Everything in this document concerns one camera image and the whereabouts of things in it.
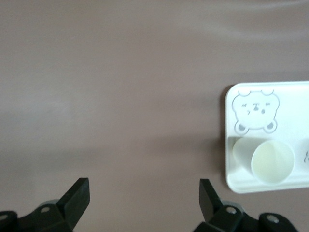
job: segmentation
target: bear face illustration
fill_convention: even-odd
[[[273,92],[265,94],[257,91],[237,95],[232,103],[237,119],[236,133],[244,135],[249,130],[258,129],[263,129],[266,133],[274,132],[277,128],[275,117],[279,104],[279,98]]]

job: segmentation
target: screw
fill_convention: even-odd
[[[9,216],[7,214],[0,216],[0,221],[7,219]]]
[[[235,213],[237,213],[236,209],[234,209],[233,207],[228,207],[228,208],[226,208],[226,211],[227,211],[229,214],[235,214]]]
[[[270,222],[273,222],[273,223],[278,223],[279,222],[279,219],[273,215],[268,215],[267,216],[267,219],[270,221]]]
[[[44,208],[41,209],[41,213],[46,213],[46,212],[48,212],[49,210],[50,210],[49,207],[44,207]]]

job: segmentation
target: black mechanical arm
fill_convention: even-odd
[[[90,202],[89,180],[80,178],[56,204],[44,204],[18,218],[0,212],[0,232],[72,232]],[[256,220],[237,203],[222,201],[208,179],[201,179],[199,204],[205,219],[193,232],[297,232],[288,219],[273,213]]]
[[[194,232],[297,232],[291,222],[279,214],[263,213],[256,220],[239,204],[222,201],[208,179],[200,180],[199,205],[205,222]]]
[[[89,180],[79,178],[56,204],[44,204],[17,218],[0,212],[0,232],[72,232],[90,202]]]

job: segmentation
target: small white cup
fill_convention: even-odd
[[[277,140],[240,138],[233,146],[233,156],[256,179],[269,185],[285,180],[295,165],[293,150]]]

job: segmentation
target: white tray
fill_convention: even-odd
[[[259,104],[256,111],[252,108],[254,104]],[[241,137],[278,139],[287,143],[295,153],[291,175],[277,185],[255,179],[233,158],[233,145]],[[225,98],[225,158],[226,181],[234,192],[309,187],[309,81],[233,86]]]

